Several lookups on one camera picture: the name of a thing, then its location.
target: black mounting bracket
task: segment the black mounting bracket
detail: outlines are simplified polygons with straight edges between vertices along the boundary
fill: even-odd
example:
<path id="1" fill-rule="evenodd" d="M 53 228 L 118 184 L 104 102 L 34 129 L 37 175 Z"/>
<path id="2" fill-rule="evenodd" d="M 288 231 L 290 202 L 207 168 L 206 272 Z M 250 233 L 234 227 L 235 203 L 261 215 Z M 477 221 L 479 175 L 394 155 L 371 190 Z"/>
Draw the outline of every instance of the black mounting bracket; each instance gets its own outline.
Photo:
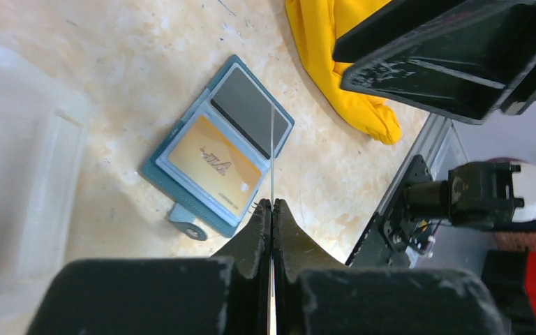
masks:
<path id="1" fill-rule="evenodd" d="M 403 190 L 413 184 L 432 181 L 424 158 L 414 156 L 382 213 L 375 212 L 363 235 L 346 261 L 347 266 L 407 268 L 410 260 L 405 254 L 410 235 L 421 222 L 407 212 Z"/>

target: yellow card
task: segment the yellow card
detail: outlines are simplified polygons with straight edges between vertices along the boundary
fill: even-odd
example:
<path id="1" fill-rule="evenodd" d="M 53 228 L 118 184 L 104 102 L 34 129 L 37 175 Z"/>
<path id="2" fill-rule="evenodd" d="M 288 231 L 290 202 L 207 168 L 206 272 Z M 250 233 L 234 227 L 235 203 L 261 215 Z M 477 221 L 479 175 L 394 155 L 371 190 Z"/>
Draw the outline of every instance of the yellow card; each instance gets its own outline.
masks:
<path id="1" fill-rule="evenodd" d="M 247 209 L 262 177 L 261 171 L 203 115 L 167 159 L 235 216 Z"/>

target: marble floor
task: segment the marble floor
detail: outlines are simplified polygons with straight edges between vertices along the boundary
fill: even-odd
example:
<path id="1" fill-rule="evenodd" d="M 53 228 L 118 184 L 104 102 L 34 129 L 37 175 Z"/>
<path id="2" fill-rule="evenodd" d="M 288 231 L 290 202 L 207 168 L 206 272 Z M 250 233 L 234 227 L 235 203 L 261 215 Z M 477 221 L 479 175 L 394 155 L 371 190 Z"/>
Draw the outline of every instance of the marble floor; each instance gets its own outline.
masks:
<path id="1" fill-rule="evenodd" d="M 95 107 L 67 261 L 205 257 L 224 245 L 216 232 L 199 242 L 168 225 L 172 200 L 137 169 L 231 54 L 296 121 L 275 163 L 275 196 L 340 261 L 428 115 L 388 102 L 403 130 L 394 146 L 347 125 L 302 68 L 283 0 L 0 0 L 0 45 Z M 258 199 L 269 194 L 267 179 Z"/>

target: yellow cloth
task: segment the yellow cloth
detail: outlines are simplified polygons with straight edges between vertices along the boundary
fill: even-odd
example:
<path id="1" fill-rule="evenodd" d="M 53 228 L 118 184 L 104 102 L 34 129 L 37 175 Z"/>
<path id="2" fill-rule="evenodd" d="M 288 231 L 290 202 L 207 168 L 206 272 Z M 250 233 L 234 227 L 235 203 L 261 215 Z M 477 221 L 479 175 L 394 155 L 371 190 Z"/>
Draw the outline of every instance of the yellow cloth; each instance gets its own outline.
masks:
<path id="1" fill-rule="evenodd" d="M 332 60 L 336 39 L 390 0 L 285 0 L 288 19 L 303 67 L 346 122 L 385 143 L 394 144 L 401 129 L 384 98 L 340 89 L 350 64 Z"/>

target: white plastic container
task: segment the white plastic container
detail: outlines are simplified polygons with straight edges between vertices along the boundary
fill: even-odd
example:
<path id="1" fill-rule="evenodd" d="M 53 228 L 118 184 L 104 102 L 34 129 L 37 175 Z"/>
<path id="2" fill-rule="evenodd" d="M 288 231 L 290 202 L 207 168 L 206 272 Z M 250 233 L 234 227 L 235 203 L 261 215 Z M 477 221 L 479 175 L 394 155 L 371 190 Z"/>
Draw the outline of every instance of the white plastic container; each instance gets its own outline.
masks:
<path id="1" fill-rule="evenodd" d="M 0 47 L 0 318 L 31 312 L 62 266 L 90 114 Z"/>

